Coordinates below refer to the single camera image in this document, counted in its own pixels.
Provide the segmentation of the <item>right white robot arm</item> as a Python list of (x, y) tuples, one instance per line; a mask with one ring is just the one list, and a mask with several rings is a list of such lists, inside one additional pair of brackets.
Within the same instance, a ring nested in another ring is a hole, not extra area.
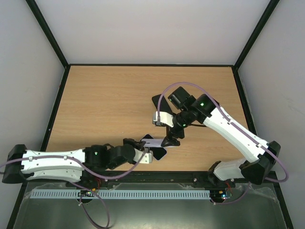
[(179, 140), (184, 138), (185, 128), (197, 121), (220, 134), (242, 153), (242, 159), (217, 161), (211, 166), (208, 175), (211, 186), (218, 187), (224, 181), (236, 178), (244, 178), (260, 185), (268, 179), (281, 146), (276, 141), (267, 142), (251, 133), (210, 95), (204, 93), (195, 98), (183, 87), (178, 87), (168, 96), (168, 100), (179, 110), (177, 114), (172, 113), (163, 94), (152, 100), (157, 109), (153, 123), (167, 128), (162, 147), (179, 146)]

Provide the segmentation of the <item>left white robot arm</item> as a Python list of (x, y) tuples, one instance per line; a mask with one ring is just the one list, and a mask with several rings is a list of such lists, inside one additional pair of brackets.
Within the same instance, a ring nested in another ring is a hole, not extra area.
[(70, 151), (40, 152), (18, 144), (9, 152), (2, 182), (19, 184), (35, 179), (62, 180), (72, 183), (93, 177), (120, 179), (139, 164), (150, 164), (152, 152), (144, 141), (124, 139), (123, 145), (92, 145)]

